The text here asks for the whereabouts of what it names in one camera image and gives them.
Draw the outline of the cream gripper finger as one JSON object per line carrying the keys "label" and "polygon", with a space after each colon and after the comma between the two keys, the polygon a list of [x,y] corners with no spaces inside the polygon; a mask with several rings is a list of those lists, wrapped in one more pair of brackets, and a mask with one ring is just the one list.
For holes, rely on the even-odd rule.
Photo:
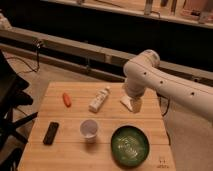
{"label": "cream gripper finger", "polygon": [[132,99],[131,100],[131,106],[132,106],[132,112],[133,113],[139,113],[141,106],[142,106],[142,100],[140,98]]}

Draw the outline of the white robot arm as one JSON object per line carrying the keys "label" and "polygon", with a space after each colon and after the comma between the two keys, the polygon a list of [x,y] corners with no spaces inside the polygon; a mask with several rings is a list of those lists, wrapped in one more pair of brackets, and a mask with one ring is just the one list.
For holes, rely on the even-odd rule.
{"label": "white robot arm", "polygon": [[159,64],[159,55],[151,49],[128,60],[123,67],[126,94],[138,99],[151,88],[213,122],[213,87],[167,74],[158,69]]}

